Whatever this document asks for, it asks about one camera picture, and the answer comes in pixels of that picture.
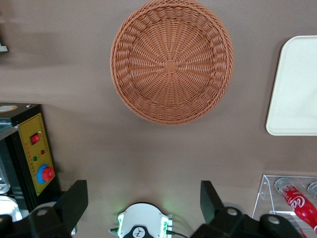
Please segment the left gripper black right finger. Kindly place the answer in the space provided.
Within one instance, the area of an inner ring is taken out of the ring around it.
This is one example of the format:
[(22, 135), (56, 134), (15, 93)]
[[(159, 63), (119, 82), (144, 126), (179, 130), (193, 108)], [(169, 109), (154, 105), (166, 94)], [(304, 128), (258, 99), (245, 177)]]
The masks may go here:
[(200, 208), (205, 220), (192, 238), (301, 238), (285, 218), (264, 214), (254, 220), (239, 209), (224, 206), (211, 181), (201, 181)]

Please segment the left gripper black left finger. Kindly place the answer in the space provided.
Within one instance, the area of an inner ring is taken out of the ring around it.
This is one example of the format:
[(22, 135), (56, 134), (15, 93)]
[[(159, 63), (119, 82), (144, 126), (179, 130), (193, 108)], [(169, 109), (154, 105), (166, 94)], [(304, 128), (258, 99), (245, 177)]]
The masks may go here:
[(28, 216), (33, 238), (70, 238), (88, 207), (86, 180), (77, 180), (52, 206), (41, 205)]

